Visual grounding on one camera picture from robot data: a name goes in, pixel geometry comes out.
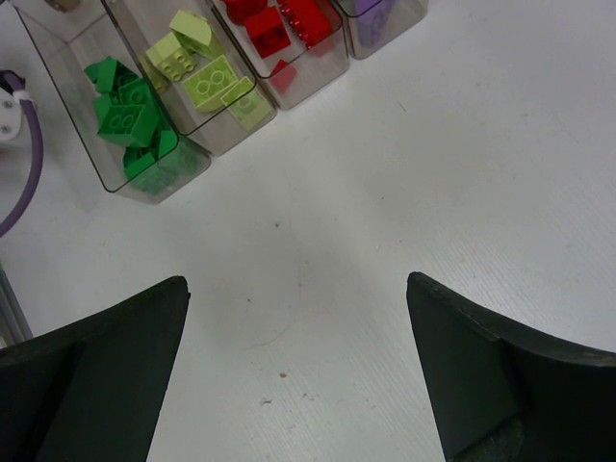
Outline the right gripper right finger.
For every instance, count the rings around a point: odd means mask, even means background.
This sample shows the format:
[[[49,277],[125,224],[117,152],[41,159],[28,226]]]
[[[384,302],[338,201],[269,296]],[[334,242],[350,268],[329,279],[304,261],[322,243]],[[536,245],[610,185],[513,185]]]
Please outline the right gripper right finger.
[[[448,461],[612,461],[615,355],[412,272],[407,305]]]

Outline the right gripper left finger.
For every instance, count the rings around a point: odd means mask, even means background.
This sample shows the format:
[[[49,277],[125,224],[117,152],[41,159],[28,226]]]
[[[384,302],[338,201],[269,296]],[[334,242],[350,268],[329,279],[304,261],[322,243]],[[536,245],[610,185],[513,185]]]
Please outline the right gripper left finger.
[[[146,460],[188,313],[172,276],[1,351],[4,461]]]

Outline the small green lego top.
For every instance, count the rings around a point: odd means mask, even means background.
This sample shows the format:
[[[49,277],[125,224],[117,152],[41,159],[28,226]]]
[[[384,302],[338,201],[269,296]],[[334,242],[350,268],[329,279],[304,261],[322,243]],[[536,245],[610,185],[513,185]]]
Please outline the small green lego top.
[[[151,149],[146,147],[126,147],[122,164],[126,179],[131,181],[152,167],[157,159]]]

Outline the small green slope lego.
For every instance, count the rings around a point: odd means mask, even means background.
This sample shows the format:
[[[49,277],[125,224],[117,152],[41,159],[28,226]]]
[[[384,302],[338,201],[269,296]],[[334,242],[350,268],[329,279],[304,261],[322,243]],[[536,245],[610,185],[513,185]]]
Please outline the small green slope lego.
[[[170,154],[178,144],[178,136],[173,130],[157,130],[153,136],[150,150],[156,160],[163,159]]]

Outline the yellow-green lego brick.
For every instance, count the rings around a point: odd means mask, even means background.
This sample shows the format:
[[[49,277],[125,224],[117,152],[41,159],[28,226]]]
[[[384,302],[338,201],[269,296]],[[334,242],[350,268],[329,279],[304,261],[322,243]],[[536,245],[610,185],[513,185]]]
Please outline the yellow-green lego brick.
[[[182,87],[197,111],[211,113],[223,106],[221,97],[238,81],[232,65],[220,55],[184,79]]]
[[[267,98],[247,76],[242,77],[220,100],[247,131],[253,130],[273,112]]]
[[[196,60],[174,33],[168,33],[146,50],[149,61],[172,82],[195,70]]]

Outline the red curved lego piece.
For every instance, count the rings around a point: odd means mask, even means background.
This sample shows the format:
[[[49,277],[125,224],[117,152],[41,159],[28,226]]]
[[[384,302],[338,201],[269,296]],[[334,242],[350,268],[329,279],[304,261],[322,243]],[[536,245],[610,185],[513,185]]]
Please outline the red curved lego piece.
[[[296,75],[297,71],[292,64],[285,60],[279,60],[271,72],[269,83],[276,91],[284,93],[290,87]]]

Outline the purple flower lego disc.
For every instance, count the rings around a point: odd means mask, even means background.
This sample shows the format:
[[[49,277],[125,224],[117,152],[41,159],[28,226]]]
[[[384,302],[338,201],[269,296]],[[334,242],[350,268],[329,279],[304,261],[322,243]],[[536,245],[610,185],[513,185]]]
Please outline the purple flower lego disc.
[[[362,46],[372,47],[379,42],[395,3],[395,0],[357,0],[355,2],[356,24]]]

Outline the small red lego cube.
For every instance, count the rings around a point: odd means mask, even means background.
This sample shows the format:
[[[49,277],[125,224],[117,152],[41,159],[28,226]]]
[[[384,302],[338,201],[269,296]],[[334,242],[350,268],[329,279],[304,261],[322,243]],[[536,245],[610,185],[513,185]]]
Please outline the small red lego cube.
[[[291,45],[278,9],[265,7],[249,17],[244,27],[258,55],[265,59]]]

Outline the long red lego brick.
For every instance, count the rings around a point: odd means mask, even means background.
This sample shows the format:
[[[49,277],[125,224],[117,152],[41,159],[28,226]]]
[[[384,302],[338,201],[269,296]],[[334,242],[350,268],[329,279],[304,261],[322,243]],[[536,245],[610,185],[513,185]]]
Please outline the long red lego brick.
[[[278,9],[307,49],[327,39],[332,26],[320,6],[313,0],[278,0]]]

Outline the green and yellow lego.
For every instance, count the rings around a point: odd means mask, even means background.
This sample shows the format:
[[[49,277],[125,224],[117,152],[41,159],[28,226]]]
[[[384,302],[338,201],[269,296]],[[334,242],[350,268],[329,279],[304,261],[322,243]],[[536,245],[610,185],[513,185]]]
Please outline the green and yellow lego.
[[[209,59],[216,56],[211,48],[214,35],[205,19],[191,12],[178,11],[169,27],[190,51]]]

